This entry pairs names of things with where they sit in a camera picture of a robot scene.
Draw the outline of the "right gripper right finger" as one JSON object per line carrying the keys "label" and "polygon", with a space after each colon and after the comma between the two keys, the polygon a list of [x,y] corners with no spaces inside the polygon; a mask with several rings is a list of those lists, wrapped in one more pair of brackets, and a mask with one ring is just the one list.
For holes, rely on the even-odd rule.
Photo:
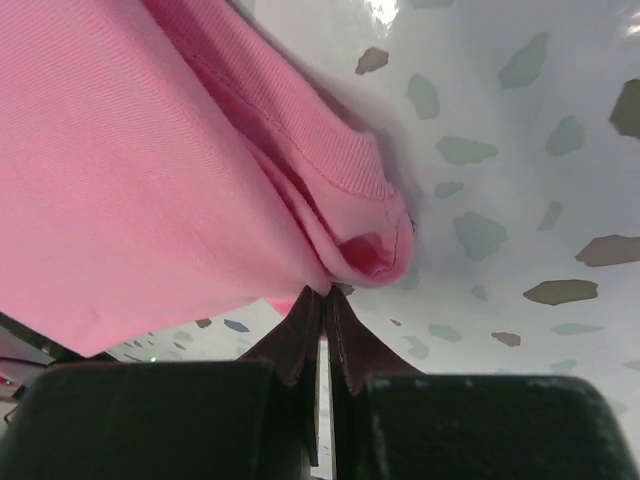
{"label": "right gripper right finger", "polygon": [[635,479],[611,407],[583,379],[425,374],[333,288],[325,300],[338,479]]}

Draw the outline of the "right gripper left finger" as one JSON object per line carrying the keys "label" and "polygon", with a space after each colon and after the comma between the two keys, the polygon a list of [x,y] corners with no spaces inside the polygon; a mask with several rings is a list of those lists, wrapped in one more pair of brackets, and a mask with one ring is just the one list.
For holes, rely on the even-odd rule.
{"label": "right gripper left finger", "polygon": [[307,479],[324,300],[301,292],[234,361],[45,370],[1,441],[5,479]]}

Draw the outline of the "pink t-shirt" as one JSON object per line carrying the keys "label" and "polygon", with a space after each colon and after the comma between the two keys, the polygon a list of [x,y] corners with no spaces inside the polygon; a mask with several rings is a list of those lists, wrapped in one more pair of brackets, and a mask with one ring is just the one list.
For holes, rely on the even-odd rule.
{"label": "pink t-shirt", "polygon": [[1,5],[1,310],[84,356],[258,299],[389,285],[376,141],[224,1]]}

